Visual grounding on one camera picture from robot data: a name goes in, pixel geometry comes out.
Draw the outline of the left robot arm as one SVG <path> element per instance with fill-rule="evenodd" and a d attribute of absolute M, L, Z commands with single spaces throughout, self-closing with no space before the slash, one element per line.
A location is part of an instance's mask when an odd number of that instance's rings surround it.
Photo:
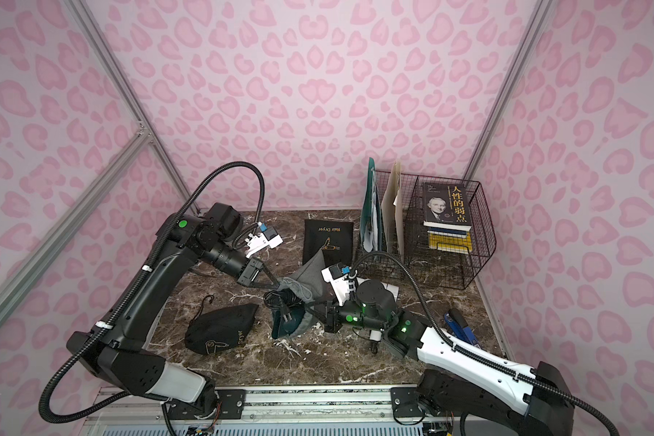
<path fill-rule="evenodd" d="M 127 394 L 172 399 L 209 414 L 218 403 L 214 382 L 144 346 L 158 314 L 189 269 L 205 262 L 234 279 L 243 274 L 248 260 L 230 247 L 243 218 L 232 206 L 216 203 L 201 217 L 169 216 L 166 222 L 172 230 L 169 236 L 157 236 L 162 252 L 148 267 L 150 276 L 80 362 L 90 374 Z"/>

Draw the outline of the white hair dryer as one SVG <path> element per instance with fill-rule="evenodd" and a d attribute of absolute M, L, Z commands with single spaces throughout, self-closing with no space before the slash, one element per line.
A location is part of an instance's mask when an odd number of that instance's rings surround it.
<path fill-rule="evenodd" d="M 368 289 L 365 312 L 372 319 L 372 330 L 369 336 L 370 352 L 375 355 L 379 351 L 383 329 L 389 325 L 396 309 L 396 296 L 379 281 L 369 280 L 366 284 Z"/>

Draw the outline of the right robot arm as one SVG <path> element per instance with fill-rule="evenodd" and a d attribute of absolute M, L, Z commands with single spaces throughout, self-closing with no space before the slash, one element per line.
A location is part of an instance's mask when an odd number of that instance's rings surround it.
<path fill-rule="evenodd" d="M 378 281 L 343 276 L 326 277 L 325 283 L 334 296 L 312 308 L 327 332 L 346 326 L 364 330 L 392 354 L 427 364 L 415 394 L 416 407 L 426 414 L 471 415 L 519 435 L 572 434 L 573 406 L 536 385 L 565 387 L 554 367 L 534 369 L 439 334 L 427 319 L 399 307 Z"/>

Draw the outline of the grey hair dryer pouch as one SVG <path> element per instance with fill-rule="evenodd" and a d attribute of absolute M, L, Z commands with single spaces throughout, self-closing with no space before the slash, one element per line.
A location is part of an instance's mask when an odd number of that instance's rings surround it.
<path fill-rule="evenodd" d="M 275 291 L 290 290 L 304 303 L 305 315 L 296 332 L 290 338 L 300 336 L 308 332 L 316 323 L 316 317 L 308 311 L 314 303 L 325 298 L 327 283 L 323 281 L 322 270 L 326 268 L 323 254 L 316 254 L 308 263 L 298 271 L 279 281 L 279 287 Z"/>

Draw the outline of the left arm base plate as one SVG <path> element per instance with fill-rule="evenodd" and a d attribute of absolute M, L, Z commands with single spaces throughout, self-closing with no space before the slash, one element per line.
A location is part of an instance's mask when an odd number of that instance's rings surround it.
<path fill-rule="evenodd" d="M 172 400 L 167 414 L 171 420 L 239 420 L 245 408 L 247 391 L 244 389 L 210 388 L 204 390 L 193 403 Z"/>

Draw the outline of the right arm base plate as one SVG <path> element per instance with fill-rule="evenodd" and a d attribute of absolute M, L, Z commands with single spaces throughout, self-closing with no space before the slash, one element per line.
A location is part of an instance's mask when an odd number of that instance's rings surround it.
<path fill-rule="evenodd" d="M 414 420 L 425 418 L 443 418 L 445 410 L 432 397 L 425 396 L 414 386 L 399 386 L 390 388 L 392 415 L 399 420 Z"/>

